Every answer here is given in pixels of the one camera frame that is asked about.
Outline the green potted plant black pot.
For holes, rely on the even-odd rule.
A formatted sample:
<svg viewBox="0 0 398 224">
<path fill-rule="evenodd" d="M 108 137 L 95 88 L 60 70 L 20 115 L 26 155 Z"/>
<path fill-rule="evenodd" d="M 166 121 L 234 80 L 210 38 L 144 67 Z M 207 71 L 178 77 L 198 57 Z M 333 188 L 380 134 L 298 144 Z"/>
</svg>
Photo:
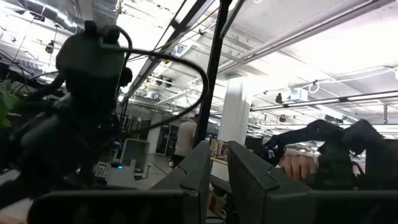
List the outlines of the green potted plant black pot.
<svg viewBox="0 0 398 224">
<path fill-rule="evenodd" d="M 10 128 L 12 122 L 8 116 L 21 116 L 16 106 L 19 98 L 13 93 L 12 82 L 3 80 L 0 82 L 0 129 Z"/>
</svg>

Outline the black backlit keyboard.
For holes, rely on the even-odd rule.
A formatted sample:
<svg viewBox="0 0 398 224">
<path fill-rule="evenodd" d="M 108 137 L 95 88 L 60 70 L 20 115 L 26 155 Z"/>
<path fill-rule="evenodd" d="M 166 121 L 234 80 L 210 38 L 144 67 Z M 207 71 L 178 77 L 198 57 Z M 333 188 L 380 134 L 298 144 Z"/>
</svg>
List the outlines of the black backlit keyboard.
<svg viewBox="0 0 398 224">
<path fill-rule="evenodd" d="M 110 171 L 111 164 L 106 162 L 98 162 L 93 170 L 93 187 L 98 188 L 106 186 L 108 183 Z"/>
</svg>

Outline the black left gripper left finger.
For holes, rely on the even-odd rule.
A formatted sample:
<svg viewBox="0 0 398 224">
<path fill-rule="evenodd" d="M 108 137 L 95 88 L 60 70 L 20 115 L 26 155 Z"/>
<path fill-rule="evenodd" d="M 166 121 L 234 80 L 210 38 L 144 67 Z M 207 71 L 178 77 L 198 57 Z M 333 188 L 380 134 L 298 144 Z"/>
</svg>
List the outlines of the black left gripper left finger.
<svg viewBox="0 0 398 224">
<path fill-rule="evenodd" d="M 206 224 L 210 191 L 210 145 L 199 143 L 152 189 L 161 193 L 151 224 Z"/>
</svg>

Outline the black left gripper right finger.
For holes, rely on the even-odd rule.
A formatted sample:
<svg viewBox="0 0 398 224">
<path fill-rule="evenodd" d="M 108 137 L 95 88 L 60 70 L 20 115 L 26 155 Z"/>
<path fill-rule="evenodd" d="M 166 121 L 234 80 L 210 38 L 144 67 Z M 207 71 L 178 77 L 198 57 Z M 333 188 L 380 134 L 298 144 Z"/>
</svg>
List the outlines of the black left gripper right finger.
<svg viewBox="0 0 398 224">
<path fill-rule="evenodd" d="M 311 224 L 311 188 L 239 143 L 228 145 L 229 184 L 241 224 Z"/>
</svg>

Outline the person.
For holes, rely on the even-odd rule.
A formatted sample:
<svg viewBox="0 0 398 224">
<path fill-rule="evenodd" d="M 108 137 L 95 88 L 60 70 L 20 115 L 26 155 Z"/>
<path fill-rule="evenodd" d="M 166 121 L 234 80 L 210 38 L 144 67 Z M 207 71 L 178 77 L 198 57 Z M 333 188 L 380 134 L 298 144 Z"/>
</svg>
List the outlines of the person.
<svg viewBox="0 0 398 224">
<path fill-rule="evenodd" d="M 179 126 L 175 151 L 169 163 L 171 168 L 178 166 L 191 153 L 198 120 L 199 114 L 196 114 L 190 121 L 185 121 Z"/>
</svg>

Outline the person's hand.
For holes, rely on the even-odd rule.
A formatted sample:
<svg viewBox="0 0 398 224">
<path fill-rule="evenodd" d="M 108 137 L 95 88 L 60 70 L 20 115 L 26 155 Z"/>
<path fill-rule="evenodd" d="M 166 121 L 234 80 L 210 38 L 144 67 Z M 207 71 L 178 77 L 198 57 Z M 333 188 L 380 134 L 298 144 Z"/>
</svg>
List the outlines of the person's hand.
<svg viewBox="0 0 398 224">
<path fill-rule="evenodd" d="M 312 157 L 304 155 L 285 155 L 280 167 L 291 178 L 306 182 L 311 174 L 317 171 L 317 165 Z"/>
</svg>

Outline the white square pillar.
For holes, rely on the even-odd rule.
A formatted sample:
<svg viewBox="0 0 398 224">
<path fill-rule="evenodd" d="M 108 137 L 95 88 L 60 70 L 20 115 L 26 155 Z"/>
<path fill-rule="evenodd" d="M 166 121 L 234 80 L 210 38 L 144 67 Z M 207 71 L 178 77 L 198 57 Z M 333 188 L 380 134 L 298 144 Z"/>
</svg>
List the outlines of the white square pillar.
<svg viewBox="0 0 398 224">
<path fill-rule="evenodd" d="M 247 78 L 232 78 L 228 81 L 218 140 L 236 141 L 244 145 L 252 98 L 253 93 Z"/>
</svg>

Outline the colourful printed box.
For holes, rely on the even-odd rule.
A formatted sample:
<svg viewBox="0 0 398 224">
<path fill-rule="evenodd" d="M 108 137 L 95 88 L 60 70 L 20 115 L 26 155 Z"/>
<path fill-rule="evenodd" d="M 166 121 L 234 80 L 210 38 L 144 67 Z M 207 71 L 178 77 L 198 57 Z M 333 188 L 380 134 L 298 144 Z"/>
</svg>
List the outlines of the colourful printed box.
<svg viewBox="0 0 398 224">
<path fill-rule="evenodd" d="M 228 143 L 222 140 L 213 139 L 210 143 L 211 157 L 216 159 L 228 160 Z"/>
</svg>

